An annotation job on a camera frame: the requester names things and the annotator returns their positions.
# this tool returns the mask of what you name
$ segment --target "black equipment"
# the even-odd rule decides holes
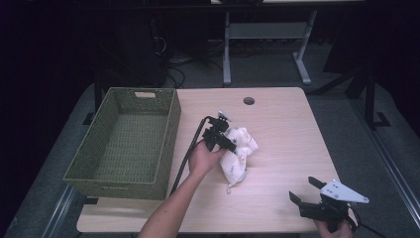
[[[182,160],[181,167],[179,169],[178,175],[176,176],[175,182],[173,183],[173,187],[170,191],[170,194],[173,194],[178,187],[179,180],[181,179],[186,162],[188,161],[188,158],[192,150],[194,149],[195,144],[197,143],[198,135],[203,129],[204,123],[207,119],[212,125],[203,133],[203,138],[206,143],[207,149],[209,151],[213,151],[216,144],[219,145],[221,148],[228,149],[231,152],[234,152],[236,149],[236,145],[223,135],[223,133],[226,132],[226,130],[228,130],[229,128],[229,123],[227,122],[229,120],[228,116],[226,116],[222,111],[219,112],[217,119],[211,116],[206,116],[203,120],[201,120],[200,125],[198,126],[197,131],[195,132],[194,138],[192,139],[191,145],[189,146],[188,151],[186,152],[185,157]]]

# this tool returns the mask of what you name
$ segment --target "basket handle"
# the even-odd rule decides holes
[[[136,97],[139,97],[139,98],[156,98],[157,97],[157,95],[151,91],[149,92],[137,91],[137,92],[134,92],[134,94],[136,95]]]
[[[102,189],[128,190],[126,186],[102,186]]]

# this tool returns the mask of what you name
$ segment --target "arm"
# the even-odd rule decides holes
[[[316,227],[318,228],[319,234],[322,238],[352,238],[353,231],[350,227],[349,222],[343,221],[339,224],[336,232],[330,233],[328,231],[327,222],[314,220]]]
[[[226,150],[209,152],[205,143],[199,142],[188,159],[188,177],[152,214],[143,226],[139,238],[176,237],[195,190],[225,153]]]

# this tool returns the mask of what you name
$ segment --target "table hole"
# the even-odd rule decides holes
[[[256,101],[251,97],[246,97],[244,98],[244,103],[247,105],[253,105],[254,103],[256,103]]]

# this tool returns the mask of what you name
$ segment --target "wrist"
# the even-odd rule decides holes
[[[188,177],[198,182],[201,182],[206,177],[207,173],[198,173],[198,172],[191,172]]]

